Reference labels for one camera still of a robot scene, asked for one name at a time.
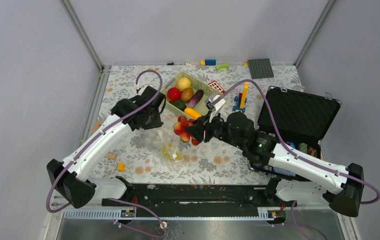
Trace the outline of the clear dotted zip top bag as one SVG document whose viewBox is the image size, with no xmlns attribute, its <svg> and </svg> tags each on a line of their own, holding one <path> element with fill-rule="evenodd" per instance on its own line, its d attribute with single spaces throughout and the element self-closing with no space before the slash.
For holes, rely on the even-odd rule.
<svg viewBox="0 0 380 240">
<path fill-rule="evenodd" d="M 178 149 L 180 151 L 181 139 L 173 130 L 173 126 L 177 122 L 177 116 L 169 112 L 164 112 L 161 114 L 160 119 L 162 121 L 161 127 L 143 131 L 141 135 L 142 144 L 160 160 L 166 163 L 177 163 L 165 160 L 162 154 L 162 147 L 164 145 L 173 150 Z"/>
</svg>

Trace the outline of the yellow-green starfruit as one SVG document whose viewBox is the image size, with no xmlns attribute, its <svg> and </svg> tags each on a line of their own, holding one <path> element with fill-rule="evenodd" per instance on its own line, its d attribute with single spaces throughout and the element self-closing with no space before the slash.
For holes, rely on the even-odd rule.
<svg viewBox="0 0 380 240">
<path fill-rule="evenodd" d="M 162 147 L 162 156 L 166 161 L 171 163 L 180 162 L 182 160 L 182 154 L 178 149 L 172 149 L 166 145 Z"/>
</svg>

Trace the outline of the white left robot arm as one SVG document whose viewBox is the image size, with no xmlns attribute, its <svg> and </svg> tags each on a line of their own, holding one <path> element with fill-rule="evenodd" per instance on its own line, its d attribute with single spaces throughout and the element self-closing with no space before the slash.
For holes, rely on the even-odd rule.
<svg viewBox="0 0 380 240">
<path fill-rule="evenodd" d="M 62 161 L 52 159 L 47 164 L 52 188 L 76 209 L 98 199 L 113 198 L 122 206 L 130 204 L 133 192 L 126 180 L 94 178 L 91 172 L 128 134 L 161 127 L 159 108 L 165 103 L 166 96 L 152 86 L 145 86 L 134 97 L 119 100 L 101 126 L 77 150 Z"/>
</svg>

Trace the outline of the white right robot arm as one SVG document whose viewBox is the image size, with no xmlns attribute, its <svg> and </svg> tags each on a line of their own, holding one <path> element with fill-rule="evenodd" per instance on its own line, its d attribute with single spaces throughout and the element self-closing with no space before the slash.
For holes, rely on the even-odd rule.
<svg viewBox="0 0 380 240">
<path fill-rule="evenodd" d="M 253 168 L 272 167 L 279 176 L 274 187 L 265 191 L 265 201 L 271 206 L 285 202 L 327 204 L 335 212 L 357 217 L 364 186 L 364 169 L 323 161 L 281 143 L 277 137 L 255 129 L 252 120 L 235 112 L 227 119 L 220 115 L 201 116 L 185 128 L 198 142 L 216 138 L 242 151 Z"/>
</svg>

